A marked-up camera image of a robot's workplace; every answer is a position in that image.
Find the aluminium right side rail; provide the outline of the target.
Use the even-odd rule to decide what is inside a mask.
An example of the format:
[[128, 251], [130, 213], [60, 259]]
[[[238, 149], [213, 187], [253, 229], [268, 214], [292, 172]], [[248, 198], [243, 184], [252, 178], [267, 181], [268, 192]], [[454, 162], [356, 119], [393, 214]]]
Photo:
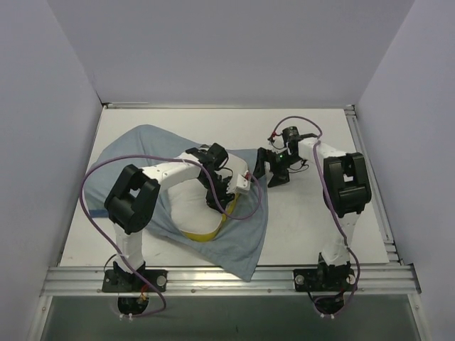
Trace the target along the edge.
[[400, 266], [409, 266], [411, 270], [414, 271], [415, 270], [414, 264], [410, 262], [405, 262], [405, 260], [401, 256], [400, 250], [397, 248], [397, 244], [395, 242], [395, 238], [390, 227], [390, 221], [388, 219], [384, 202], [382, 200], [382, 195], [380, 193], [378, 182], [375, 177], [375, 173], [370, 162], [367, 149], [360, 131], [358, 115], [356, 114], [355, 107], [353, 105], [348, 106], [346, 109], [344, 109], [344, 113], [346, 116], [348, 127], [350, 129], [350, 134], [352, 136], [353, 143], [355, 145], [355, 149], [356, 151], [361, 152], [365, 157], [367, 171], [370, 179], [370, 187], [372, 190], [372, 205], [375, 212], [375, 218], [378, 223], [378, 227], [382, 235], [385, 248], [388, 253], [388, 258], [393, 264], [397, 263]]

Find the aluminium rail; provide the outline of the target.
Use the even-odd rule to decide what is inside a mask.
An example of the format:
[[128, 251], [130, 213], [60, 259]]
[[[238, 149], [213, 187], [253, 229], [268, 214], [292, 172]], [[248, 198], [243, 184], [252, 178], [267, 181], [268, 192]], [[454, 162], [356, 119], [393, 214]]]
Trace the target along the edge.
[[375, 218], [378, 223], [378, 227], [382, 235], [385, 248], [388, 253], [388, 258], [393, 264], [397, 263], [400, 266], [409, 266], [411, 270], [414, 271], [415, 270], [414, 264], [410, 262], [405, 262], [405, 260], [401, 256], [400, 250], [397, 248], [397, 244], [395, 242], [395, 238], [390, 227], [390, 221], [388, 219], [384, 202], [382, 200], [382, 195], [380, 193], [378, 182], [375, 177], [375, 173], [370, 162], [367, 149], [360, 131], [358, 115], [356, 114], [355, 107], [353, 105], [348, 106], [346, 109], [344, 109], [344, 113], [346, 116], [348, 127], [350, 129], [350, 134], [352, 136], [353, 143], [355, 145], [355, 149], [356, 151], [361, 152], [365, 157], [367, 171], [370, 179], [370, 187], [372, 190], [372, 205], [375, 212]]
[[[245, 282], [216, 267], [168, 267], [164, 296], [297, 296], [293, 268], [260, 266], [252, 280]], [[56, 267], [48, 270], [42, 296], [131, 296], [139, 292], [102, 291], [101, 267]], [[412, 295], [420, 292], [411, 266], [388, 264], [362, 266], [358, 295]]]

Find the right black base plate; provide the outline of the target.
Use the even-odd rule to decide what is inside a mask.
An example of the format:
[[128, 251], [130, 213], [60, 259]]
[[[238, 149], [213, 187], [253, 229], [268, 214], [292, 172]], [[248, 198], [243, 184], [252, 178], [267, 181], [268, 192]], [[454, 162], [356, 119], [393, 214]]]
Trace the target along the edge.
[[346, 292], [355, 283], [352, 269], [294, 269], [293, 276], [298, 292]]

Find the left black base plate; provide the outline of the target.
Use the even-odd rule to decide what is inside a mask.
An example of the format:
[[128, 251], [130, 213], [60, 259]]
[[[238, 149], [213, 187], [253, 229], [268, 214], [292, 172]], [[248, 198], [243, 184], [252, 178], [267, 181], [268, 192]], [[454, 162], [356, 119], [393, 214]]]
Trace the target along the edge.
[[[141, 274], [159, 292], [166, 291], [168, 272], [163, 269], [146, 269]], [[113, 269], [106, 270], [102, 283], [103, 293], [139, 293], [146, 283], [135, 274], [121, 275]]]

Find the grey-blue pillowcase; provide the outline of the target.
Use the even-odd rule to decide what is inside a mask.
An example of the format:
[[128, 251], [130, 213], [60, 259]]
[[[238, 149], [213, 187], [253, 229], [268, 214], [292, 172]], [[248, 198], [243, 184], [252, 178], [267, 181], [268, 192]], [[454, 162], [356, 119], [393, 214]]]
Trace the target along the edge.
[[[134, 164], [137, 167], [154, 166], [158, 162], [147, 155], [175, 158], [185, 150], [199, 147], [191, 141], [157, 126], [143, 124], [125, 132], [98, 156], [91, 164], [113, 159], [114, 163], [96, 170], [84, 185], [85, 202], [93, 217], [106, 217], [104, 202], [122, 169]], [[144, 229], [143, 248], [149, 249], [153, 241], [171, 240], [178, 249], [188, 247], [199, 253], [210, 263], [224, 268], [244, 281], [249, 281], [259, 261], [267, 231], [268, 199], [267, 180], [259, 179], [259, 186], [239, 198], [240, 214], [233, 215], [223, 225], [217, 236], [209, 242], [195, 242], [176, 227], [171, 219], [168, 192], [163, 191], [157, 201], [150, 223]]]

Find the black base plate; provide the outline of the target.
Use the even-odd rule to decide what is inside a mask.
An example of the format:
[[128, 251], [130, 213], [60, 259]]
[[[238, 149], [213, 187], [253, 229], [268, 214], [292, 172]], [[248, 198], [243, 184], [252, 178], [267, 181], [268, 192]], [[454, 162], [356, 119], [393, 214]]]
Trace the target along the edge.
[[[159, 292], [166, 291], [168, 272], [163, 269], [146, 269], [141, 274]], [[139, 293], [146, 283], [135, 274], [121, 275], [113, 269], [106, 270], [102, 283], [103, 293]]]
[[346, 292], [355, 283], [352, 269], [294, 269], [293, 276], [298, 292]]

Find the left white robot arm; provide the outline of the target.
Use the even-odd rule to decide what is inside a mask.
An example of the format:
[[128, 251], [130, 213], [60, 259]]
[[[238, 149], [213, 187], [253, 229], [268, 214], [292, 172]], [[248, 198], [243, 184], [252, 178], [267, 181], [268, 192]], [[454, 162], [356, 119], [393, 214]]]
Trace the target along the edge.
[[237, 174], [221, 175], [227, 151], [219, 144], [190, 148], [173, 159], [160, 158], [155, 166], [125, 166], [105, 200], [108, 218], [114, 225], [118, 248], [114, 273], [128, 292], [144, 283], [143, 229], [150, 223], [159, 195], [175, 185], [196, 179], [206, 189], [209, 208], [222, 212], [235, 199]]

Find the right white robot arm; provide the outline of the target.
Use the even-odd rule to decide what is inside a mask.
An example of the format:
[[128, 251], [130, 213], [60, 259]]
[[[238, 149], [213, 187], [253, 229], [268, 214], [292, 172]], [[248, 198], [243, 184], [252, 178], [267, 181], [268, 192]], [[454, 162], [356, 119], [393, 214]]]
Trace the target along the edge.
[[263, 147], [257, 150], [254, 176], [263, 177], [269, 168], [272, 178], [267, 186], [273, 188], [290, 181], [289, 169], [295, 163], [316, 166], [323, 201], [336, 230], [318, 256], [315, 281], [319, 288], [330, 291], [353, 275], [350, 243], [356, 223], [372, 198], [365, 158], [361, 153], [339, 151], [321, 142], [320, 134], [300, 134], [295, 126], [285, 128], [280, 136], [284, 142], [280, 151]]

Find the white pillow yellow trim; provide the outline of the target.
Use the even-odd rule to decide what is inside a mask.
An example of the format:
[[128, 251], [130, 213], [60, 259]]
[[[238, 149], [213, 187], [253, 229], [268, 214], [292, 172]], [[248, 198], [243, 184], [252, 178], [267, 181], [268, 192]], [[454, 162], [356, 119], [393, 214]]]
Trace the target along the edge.
[[[237, 174], [246, 175], [249, 170], [245, 160], [231, 153], [225, 168]], [[187, 238], [195, 242], [209, 242], [213, 240], [228, 221], [228, 218], [207, 206], [205, 196], [207, 190], [196, 179], [187, 180], [167, 190], [171, 206], [171, 219], [176, 227]], [[235, 198], [225, 210], [228, 214], [240, 214], [239, 198], [244, 197], [235, 193]]]

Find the aluminium front rail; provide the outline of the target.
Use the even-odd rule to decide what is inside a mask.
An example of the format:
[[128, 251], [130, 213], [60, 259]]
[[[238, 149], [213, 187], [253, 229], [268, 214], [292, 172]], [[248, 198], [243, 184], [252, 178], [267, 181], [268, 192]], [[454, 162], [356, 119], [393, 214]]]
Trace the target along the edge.
[[[293, 268], [260, 266], [252, 280], [245, 282], [216, 267], [168, 267], [164, 296], [297, 296]], [[131, 296], [139, 292], [102, 291], [101, 267], [56, 267], [48, 270], [42, 296]], [[411, 266], [388, 264], [362, 266], [358, 295], [412, 295], [420, 292]]]

